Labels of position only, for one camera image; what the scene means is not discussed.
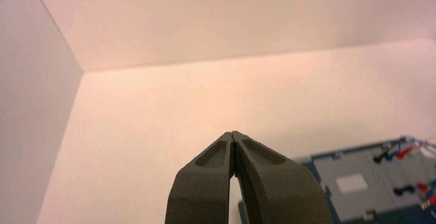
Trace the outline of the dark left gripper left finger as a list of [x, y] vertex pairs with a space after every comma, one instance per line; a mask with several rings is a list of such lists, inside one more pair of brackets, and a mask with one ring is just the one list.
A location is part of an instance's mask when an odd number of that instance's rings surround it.
[[165, 222], [228, 223], [233, 176], [233, 137], [225, 132], [178, 171], [169, 193]]

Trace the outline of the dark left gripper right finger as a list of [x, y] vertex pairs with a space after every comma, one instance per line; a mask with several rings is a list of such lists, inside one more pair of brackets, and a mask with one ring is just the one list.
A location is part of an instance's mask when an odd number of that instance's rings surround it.
[[248, 223], [333, 223], [325, 193], [306, 167], [238, 131], [233, 140]]

